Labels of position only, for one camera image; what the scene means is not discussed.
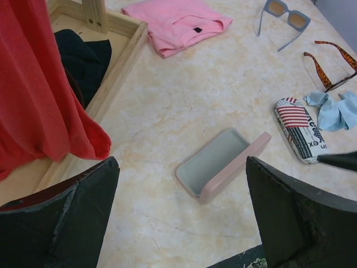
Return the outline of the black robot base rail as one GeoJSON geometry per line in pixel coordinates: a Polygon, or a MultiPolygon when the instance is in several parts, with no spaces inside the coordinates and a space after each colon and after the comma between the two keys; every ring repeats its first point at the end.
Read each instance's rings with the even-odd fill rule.
{"type": "Polygon", "coordinates": [[[263,245],[258,245],[210,267],[267,267],[267,260],[263,245]]]}

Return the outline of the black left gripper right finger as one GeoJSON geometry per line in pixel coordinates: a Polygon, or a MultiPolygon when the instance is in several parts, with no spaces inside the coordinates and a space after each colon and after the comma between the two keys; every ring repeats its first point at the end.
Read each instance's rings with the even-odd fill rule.
{"type": "Polygon", "coordinates": [[[356,267],[356,201],[257,157],[245,170],[268,267],[356,267]]]}

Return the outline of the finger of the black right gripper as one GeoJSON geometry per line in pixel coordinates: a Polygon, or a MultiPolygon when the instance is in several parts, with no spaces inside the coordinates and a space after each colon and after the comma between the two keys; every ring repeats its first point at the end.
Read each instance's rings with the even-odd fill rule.
{"type": "Polygon", "coordinates": [[[318,162],[351,171],[357,171],[357,153],[324,154],[317,157],[318,162]]]}

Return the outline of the folded pink shirt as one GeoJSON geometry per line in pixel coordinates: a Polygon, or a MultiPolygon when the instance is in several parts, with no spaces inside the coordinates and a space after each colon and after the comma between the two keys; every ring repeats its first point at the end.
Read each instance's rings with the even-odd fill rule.
{"type": "Polygon", "coordinates": [[[148,24],[148,42],[164,59],[222,34],[233,21],[204,1],[141,1],[121,11],[148,24]]]}

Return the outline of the flag newspaper print glasses case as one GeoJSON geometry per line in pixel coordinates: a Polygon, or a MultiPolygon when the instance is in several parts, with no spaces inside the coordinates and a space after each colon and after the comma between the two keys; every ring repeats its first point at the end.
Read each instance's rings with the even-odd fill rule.
{"type": "Polygon", "coordinates": [[[296,156],[305,164],[317,164],[327,154],[327,144],[305,106],[296,98],[280,99],[274,114],[296,156]]]}

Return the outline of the light blue cleaning cloth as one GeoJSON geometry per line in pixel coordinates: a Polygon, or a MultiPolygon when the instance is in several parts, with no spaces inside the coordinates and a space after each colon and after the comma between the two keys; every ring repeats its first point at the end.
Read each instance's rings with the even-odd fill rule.
{"type": "Polygon", "coordinates": [[[305,96],[308,106],[319,109],[317,116],[318,128],[324,131],[349,130],[356,126],[356,94],[346,91],[339,94],[340,100],[327,93],[312,92],[305,96]]]}

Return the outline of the dark navy garment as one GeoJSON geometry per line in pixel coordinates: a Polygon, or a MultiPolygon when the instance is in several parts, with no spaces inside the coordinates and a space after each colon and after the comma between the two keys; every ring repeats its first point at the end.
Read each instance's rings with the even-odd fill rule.
{"type": "Polygon", "coordinates": [[[60,30],[54,35],[70,86],[86,108],[108,70],[112,57],[111,43],[109,40],[83,41],[70,29],[60,30]]]}

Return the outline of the red hanging shirt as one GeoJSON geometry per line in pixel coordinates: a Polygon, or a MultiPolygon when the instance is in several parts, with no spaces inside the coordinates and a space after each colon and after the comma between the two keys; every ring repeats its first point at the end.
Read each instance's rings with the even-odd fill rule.
{"type": "Polygon", "coordinates": [[[1,179],[37,159],[104,160],[112,142],[73,92],[45,1],[1,2],[1,179]]]}

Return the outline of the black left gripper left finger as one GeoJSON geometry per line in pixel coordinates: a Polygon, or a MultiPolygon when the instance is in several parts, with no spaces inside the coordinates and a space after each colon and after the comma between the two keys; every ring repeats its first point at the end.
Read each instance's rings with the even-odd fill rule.
{"type": "Polygon", "coordinates": [[[1,206],[1,267],[96,267],[120,168],[109,157],[1,206]]]}

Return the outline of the pink glasses case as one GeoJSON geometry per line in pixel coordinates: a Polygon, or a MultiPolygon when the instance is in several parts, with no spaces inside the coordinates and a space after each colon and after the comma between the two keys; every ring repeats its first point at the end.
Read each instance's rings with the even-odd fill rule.
{"type": "Polygon", "coordinates": [[[264,132],[250,143],[228,128],[179,165],[175,177],[190,196],[206,204],[244,171],[247,157],[259,156],[270,140],[271,135],[264,132]]]}

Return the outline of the tortoiseshell brown sunglasses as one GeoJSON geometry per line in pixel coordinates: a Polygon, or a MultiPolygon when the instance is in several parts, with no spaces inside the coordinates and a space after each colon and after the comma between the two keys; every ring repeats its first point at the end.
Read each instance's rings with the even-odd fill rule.
{"type": "Polygon", "coordinates": [[[355,56],[331,41],[316,40],[313,43],[322,49],[317,55],[305,51],[303,57],[311,63],[312,77],[321,84],[324,93],[332,92],[356,78],[355,56]]]}

